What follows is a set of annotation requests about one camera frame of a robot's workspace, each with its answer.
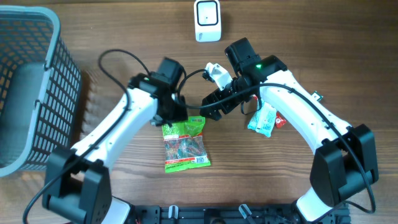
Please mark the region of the mint green pack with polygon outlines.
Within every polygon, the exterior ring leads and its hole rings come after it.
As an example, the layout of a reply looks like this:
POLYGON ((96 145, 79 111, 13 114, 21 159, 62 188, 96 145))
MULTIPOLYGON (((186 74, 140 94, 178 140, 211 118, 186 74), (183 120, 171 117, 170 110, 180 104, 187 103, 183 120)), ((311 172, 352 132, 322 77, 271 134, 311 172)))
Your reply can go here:
POLYGON ((277 110, 272 105, 261 100, 261 108, 257 104, 257 111, 250 119, 248 129, 263 134, 267 138, 271 137, 271 132, 275 125, 276 113, 277 110))

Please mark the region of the green snack bag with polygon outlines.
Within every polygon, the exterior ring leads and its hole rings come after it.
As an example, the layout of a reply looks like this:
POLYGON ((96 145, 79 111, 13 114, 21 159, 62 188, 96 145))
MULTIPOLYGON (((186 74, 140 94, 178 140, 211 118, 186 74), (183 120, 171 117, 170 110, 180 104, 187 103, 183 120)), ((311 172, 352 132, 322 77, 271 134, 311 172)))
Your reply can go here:
POLYGON ((203 143, 205 121, 202 116, 189 116, 186 121, 162 126, 165 173, 211 166, 203 143))

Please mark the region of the red Nescafe stick sachet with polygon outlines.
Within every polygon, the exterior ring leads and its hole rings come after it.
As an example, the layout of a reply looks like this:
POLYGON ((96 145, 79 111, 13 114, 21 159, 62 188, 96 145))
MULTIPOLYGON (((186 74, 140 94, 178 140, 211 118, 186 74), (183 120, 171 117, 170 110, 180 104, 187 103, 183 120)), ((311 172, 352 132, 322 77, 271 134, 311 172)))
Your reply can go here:
MULTIPOLYGON (((257 101, 257 104, 259 104, 259 108, 261 108, 261 101, 258 100, 258 97, 254 96, 254 99, 257 101)), ((287 120, 285 118, 283 118, 282 115, 277 111, 274 126, 276 128, 281 128, 286 123, 287 123, 287 120)))

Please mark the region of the green white carton box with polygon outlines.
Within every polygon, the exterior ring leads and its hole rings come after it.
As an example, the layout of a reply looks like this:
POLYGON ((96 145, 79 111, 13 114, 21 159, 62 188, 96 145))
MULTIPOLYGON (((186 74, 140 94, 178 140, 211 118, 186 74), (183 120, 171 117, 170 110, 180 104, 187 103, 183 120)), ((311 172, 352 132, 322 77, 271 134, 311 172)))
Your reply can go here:
POLYGON ((312 93, 312 98, 314 98, 317 101, 321 101, 323 99, 323 95, 319 94, 319 92, 314 91, 312 93))

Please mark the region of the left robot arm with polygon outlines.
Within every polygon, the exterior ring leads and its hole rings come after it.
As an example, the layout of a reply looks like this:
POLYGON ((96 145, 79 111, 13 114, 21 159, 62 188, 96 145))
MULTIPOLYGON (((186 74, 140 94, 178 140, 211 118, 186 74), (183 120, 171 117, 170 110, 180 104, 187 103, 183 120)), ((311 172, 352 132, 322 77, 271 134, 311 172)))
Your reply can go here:
POLYGON ((143 125, 187 118, 173 98, 182 74, 177 61, 164 58, 157 71, 131 78, 119 103, 87 137, 70 149, 57 147, 47 162, 42 206, 72 223, 140 223, 134 206, 112 195, 110 173, 143 125))

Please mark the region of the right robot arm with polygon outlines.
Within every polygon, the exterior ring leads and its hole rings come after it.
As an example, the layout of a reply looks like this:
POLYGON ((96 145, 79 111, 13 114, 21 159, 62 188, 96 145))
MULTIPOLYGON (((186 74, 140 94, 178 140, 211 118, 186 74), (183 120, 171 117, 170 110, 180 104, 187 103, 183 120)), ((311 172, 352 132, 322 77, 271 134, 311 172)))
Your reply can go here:
POLYGON ((246 38, 225 49, 236 77, 217 63, 207 63, 204 78, 218 88, 202 101, 200 114, 215 121, 252 95, 273 106, 302 135, 313 152, 310 189, 295 203, 305 222, 319 221, 379 179, 373 132, 352 127, 313 98, 275 55, 261 58, 246 38))

